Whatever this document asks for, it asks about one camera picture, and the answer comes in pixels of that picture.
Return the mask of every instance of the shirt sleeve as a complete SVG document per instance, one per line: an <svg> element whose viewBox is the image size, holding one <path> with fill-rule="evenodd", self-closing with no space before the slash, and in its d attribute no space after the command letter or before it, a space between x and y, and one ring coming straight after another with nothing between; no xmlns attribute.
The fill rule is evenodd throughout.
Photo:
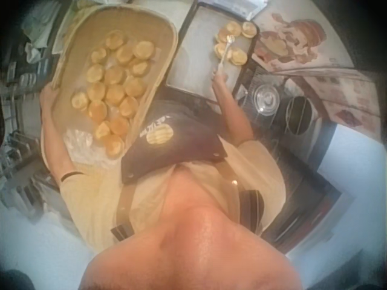
<svg viewBox="0 0 387 290"><path fill-rule="evenodd" d="M80 235L88 242L92 240L93 204L98 192L98 180L83 173L67 176L60 184L60 193L71 218Z"/></svg>

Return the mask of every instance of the person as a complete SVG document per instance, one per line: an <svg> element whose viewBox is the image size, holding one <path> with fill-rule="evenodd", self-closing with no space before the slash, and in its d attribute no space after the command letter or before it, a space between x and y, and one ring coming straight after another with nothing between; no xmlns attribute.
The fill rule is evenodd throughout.
<svg viewBox="0 0 387 290"><path fill-rule="evenodd" d="M108 170L71 161L52 113L58 90L44 88L45 159L98 253L80 289L302 289L287 258L259 237L285 202L284 180L226 80L219 69L212 88L230 141L187 106L155 100Z"/></svg>

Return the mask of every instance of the apron logo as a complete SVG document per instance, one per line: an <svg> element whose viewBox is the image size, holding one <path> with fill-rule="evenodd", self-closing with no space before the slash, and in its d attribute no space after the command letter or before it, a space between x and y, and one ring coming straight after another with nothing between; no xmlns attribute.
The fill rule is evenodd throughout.
<svg viewBox="0 0 387 290"><path fill-rule="evenodd" d="M152 131L146 134L146 141L149 144L167 143L174 135L174 130L168 124L156 126Z"/></svg>

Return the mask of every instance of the baking tray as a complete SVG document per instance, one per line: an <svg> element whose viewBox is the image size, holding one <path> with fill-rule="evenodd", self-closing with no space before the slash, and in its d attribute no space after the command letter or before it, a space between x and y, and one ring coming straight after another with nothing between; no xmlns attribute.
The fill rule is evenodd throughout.
<svg viewBox="0 0 387 290"><path fill-rule="evenodd" d="M177 54L169 68L164 85L217 104L211 89L211 73L217 68L219 59L213 48L216 44L215 35L229 21L242 24L245 19L219 7L195 1L179 32ZM258 34L259 29L253 39L237 37L234 46L242 48L248 58L251 58ZM233 95L238 92L241 76L245 70L246 65L237 67L231 63L225 64L225 71L229 75L227 86Z"/></svg>
<svg viewBox="0 0 387 290"><path fill-rule="evenodd" d="M85 75L85 64L92 50L111 31L121 30L130 39L152 41L160 51L148 74L148 88L140 99L140 106L132 122L126 145L138 136L142 122L155 92L175 54L178 35L173 23L166 17L136 5L99 5L87 10L83 19L71 33L59 59L53 83L60 85L60 94L54 107L54 118L63 134L67 129L92 132L86 117L71 106L71 97Z"/></svg>

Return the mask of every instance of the stainless steel surface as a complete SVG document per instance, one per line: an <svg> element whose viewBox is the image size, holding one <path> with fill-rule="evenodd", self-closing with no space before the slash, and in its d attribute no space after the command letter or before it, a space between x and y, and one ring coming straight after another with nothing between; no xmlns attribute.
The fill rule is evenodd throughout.
<svg viewBox="0 0 387 290"><path fill-rule="evenodd" d="M219 64L213 50L215 36L230 21L235 19L206 7L198 8L171 65L167 86L216 101L211 88L212 72ZM248 52L251 41L240 36L235 39L233 47ZM232 91L241 67L225 62L224 71L229 75L227 87Z"/></svg>
<svg viewBox="0 0 387 290"><path fill-rule="evenodd" d="M267 6L268 0L201 0L200 2L215 5L250 21Z"/></svg>
<svg viewBox="0 0 387 290"><path fill-rule="evenodd" d="M277 89L270 85L261 85L254 92L254 104L257 112L263 116L272 116L279 106L279 94Z"/></svg>

